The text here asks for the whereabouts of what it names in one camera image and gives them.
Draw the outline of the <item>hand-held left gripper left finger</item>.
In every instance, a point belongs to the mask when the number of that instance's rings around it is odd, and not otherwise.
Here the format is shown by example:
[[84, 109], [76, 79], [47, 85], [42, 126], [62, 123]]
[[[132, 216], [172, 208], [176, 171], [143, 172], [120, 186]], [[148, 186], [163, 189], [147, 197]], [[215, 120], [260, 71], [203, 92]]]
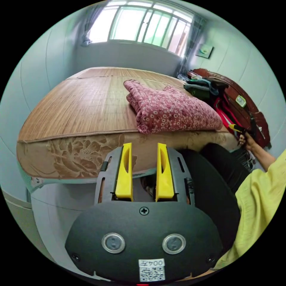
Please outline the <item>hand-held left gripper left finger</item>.
[[132, 143], [123, 145], [115, 196], [120, 200], [133, 200], [133, 164], [132, 164]]

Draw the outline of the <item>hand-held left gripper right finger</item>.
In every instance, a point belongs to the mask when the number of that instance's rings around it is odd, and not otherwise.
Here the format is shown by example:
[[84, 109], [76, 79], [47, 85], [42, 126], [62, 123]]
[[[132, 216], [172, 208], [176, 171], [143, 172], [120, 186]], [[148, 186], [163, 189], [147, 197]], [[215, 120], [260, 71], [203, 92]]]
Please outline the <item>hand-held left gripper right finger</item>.
[[172, 200], [174, 187], [166, 144], [157, 144], [157, 170], [155, 201]]

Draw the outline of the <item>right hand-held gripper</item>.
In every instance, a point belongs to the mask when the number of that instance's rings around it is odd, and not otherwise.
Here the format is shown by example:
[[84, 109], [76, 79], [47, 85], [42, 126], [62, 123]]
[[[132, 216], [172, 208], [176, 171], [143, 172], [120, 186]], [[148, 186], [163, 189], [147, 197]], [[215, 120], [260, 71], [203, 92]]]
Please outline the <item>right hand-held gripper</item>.
[[[258, 119], [259, 112], [242, 112], [243, 126], [252, 136], [256, 143], [259, 143]], [[237, 124], [230, 124], [229, 128], [236, 133], [244, 133], [244, 128]]]

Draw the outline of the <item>person's right hand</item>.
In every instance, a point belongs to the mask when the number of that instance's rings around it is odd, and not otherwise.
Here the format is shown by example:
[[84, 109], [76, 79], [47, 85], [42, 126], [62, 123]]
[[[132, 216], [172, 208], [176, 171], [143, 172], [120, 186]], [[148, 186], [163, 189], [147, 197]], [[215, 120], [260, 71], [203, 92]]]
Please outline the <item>person's right hand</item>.
[[244, 147], [246, 150], [251, 151], [256, 146], [255, 140], [251, 137], [248, 132], [241, 133], [239, 136], [238, 143], [241, 147]]

